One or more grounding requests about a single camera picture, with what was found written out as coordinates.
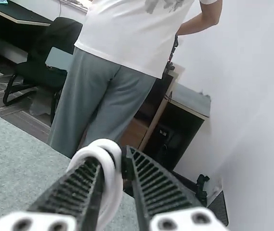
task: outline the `gray pants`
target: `gray pants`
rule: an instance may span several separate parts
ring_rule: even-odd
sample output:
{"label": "gray pants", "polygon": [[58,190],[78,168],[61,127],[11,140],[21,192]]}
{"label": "gray pants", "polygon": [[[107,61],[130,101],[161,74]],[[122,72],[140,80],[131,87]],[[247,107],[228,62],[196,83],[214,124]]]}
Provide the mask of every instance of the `gray pants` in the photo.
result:
{"label": "gray pants", "polygon": [[155,82],[141,72],[75,48],[48,144],[71,158],[85,142],[119,141]]}

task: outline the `white rope loop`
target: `white rope loop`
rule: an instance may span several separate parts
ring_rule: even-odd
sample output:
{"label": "white rope loop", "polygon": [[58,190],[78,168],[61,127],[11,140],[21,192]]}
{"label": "white rope loop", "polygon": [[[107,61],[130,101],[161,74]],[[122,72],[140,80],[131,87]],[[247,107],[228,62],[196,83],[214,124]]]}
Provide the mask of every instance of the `white rope loop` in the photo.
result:
{"label": "white rope loop", "polygon": [[97,231],[102,231],[115,216],[123,195],[123,178],[121,173],[120,147],[108,139],[100,139],[89,146],[81,148],[69,163],[67,171],[79,165],[87,157],[96,158],[104,171],[104,192],[101,201],[100,215],[97,221]]}

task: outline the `black office chair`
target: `black office chair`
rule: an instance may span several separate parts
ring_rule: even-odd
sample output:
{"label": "black office chair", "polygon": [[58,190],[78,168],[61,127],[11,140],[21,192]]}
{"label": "black office chair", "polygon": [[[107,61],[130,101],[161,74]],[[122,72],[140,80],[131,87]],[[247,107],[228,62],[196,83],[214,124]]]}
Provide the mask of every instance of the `black office chair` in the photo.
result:
{"label": "black office chair", "polygon": [[[7,101],[8,96],[12,93],[37,86],[43,87],[51,91],[53,95],[51,104],[52,123],[55,115],[56,103],[60,99],[67,72],[57,68],[49,68],[46,66],[45,62],[52,47],[72,54],[74,51],[74,43],[81,32],[81,28],[82,24],[75,20],[62,17],[56,18],[37,39],[31,51],[28,53],[27,61],[16,65],[15,73],[11,77],[5,90],[3,103],[6,106],[9,106],[28,97],[36,91],[29,91]],[[23,77],[23,83],[14,85],[13,83],[18,76]]]}

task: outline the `screw hole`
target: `screw hole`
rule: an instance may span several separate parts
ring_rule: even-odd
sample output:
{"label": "screw hole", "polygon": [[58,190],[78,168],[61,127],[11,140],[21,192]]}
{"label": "screw hole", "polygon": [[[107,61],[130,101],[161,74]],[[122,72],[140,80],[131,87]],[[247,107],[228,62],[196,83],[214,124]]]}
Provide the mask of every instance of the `screw hole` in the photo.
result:
{"label": "screw hole", "polygon": [[27,231],[30,229],[32,221],[30,219],[23,219],[18,221],[14,227],[13,231]]}
{"label": "screw hole", "polygon": [[158,227],[160,230],[176,230],[177,229],[175,222],[171,219],[162,219],[158,223]]}
{"label": "screw hole", "polygon": [[63,222],[53,224],[49,231],[67,231],[67,225]]}
{"label": "screw hole", "polygon": [[209,224],[210,219],[203,213],[197,213],[193,215],[193,221],[195,224]]}

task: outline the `person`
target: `person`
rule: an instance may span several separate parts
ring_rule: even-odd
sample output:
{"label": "person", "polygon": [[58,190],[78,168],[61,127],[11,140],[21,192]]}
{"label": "person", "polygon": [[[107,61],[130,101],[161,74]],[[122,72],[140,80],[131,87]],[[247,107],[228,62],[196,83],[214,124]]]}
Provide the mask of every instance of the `person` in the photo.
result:
{"label": "person", "polygon": [[119,141],[162,74],[174,36],[219,21],[222,0],[200,0],[202,12],[186,23],[194,0],[93,0],[75,43],[48,144],[71,158],[100,138]]}

